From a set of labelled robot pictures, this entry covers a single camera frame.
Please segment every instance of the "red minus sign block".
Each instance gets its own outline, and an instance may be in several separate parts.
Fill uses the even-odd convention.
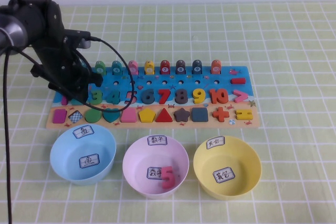
[[[231,84],[245,84],[246,79],[245,78],[232,78]]]

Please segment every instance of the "yellow bowl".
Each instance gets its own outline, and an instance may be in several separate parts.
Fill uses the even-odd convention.
[[[233,136],[218,136],[203,142],[196,150],[193,163],[200,185],[216,199],[241,196],[251,191],[261,177],[257,153]]]

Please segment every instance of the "table surface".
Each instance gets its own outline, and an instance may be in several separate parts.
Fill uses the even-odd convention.
[[[52,144],[62,133],[45,129],[54,92],[46,81],[31,76],[30,62],[11,56],[8,106],[15,222],[336,222],[335,2],[61,9],[67,28],[102,37],[126,61],[154,60],[158,65],[163,59],[183,59],[190,66],[195,59],[203,65],[219,59],[222,65],[247,66],[261,127],[113,129],[118,146],[111,173],[96,185],[71,185],[49,164]],[[92,66],[97,60],[109,65],[117,59],[97,42],[81,51]],[[0,113],[0,222],[6,222],[2,102]],[[191,166],[172,197],[146,199],[124,180],[121,162],[130,144],[154,133],[183,143],[191,161],[210,137],[242,138],[262,160],[261,181],[243,197],[219,201],[199,187]]]

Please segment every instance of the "red triangle block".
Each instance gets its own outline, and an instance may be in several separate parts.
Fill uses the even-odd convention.
[[[168,111],[165,108],[163,108],[155,121],[157,123],[171,123],[173,122],[173,119],[169,115]]]

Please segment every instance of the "blue bowl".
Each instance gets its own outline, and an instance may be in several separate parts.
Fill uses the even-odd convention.
[[[116,144],[105,127],[83,124],[59,136],[51,148],[50,163],[55,173],[77,185],[91,185],[111,171]]]

